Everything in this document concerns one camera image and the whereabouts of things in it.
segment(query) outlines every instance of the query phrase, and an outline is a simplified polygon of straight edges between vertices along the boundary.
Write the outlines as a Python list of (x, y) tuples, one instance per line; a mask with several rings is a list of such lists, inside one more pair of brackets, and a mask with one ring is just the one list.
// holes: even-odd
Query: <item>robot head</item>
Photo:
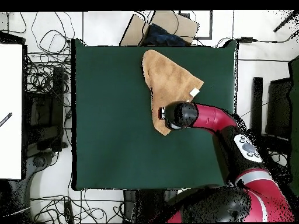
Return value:
[(181, 130), (192, 126), (198, 118), (197, 107), (186, 101), (175, 101), (159, 108), (159, 119), (165, 120), (170, 130)]

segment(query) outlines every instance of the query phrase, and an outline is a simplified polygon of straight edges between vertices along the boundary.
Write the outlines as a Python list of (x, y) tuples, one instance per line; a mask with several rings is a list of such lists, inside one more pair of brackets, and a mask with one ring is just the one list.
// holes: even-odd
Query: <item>towel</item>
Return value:
[(151, 90), (152, 122), (155, 129), (166, 136), (170, 129), (165, 126), (164, 120), (159, 119), (159, 108), (179, 100), (191, 102), (203, 81), (154, 50), (144, 53), (142, 68), (145, 82)]

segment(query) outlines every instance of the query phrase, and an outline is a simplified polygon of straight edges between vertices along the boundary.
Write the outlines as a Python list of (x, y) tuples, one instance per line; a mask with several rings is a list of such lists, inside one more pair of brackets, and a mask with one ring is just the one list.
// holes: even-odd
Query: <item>table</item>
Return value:
[(208, 132), (155, 130), (141, 60), (149, 49), (162, 53), (204, 81), (194, 102), (233, 112), (235, 41), (224, 48), (71, 44), (73, 189), (224, 184)]

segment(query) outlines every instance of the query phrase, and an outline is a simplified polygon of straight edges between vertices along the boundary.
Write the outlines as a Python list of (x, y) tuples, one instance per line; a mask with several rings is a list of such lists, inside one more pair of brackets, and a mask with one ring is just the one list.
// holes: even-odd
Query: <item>black stand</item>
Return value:
[(292, 11), (273, 31), (276, 33), (285, 24), (287, 24), (291, 19), (293, 19), (298, 14), (297, 10)]

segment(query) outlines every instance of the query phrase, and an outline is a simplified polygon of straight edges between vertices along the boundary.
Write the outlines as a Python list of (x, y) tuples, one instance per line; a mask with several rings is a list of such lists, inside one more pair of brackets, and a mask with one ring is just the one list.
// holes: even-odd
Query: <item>white tag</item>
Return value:
[(196, 87), (190, 92), (192, 97), (195, 97), (195, 95), (197, 95), (198, 93), (199, 93), (199, 90)]

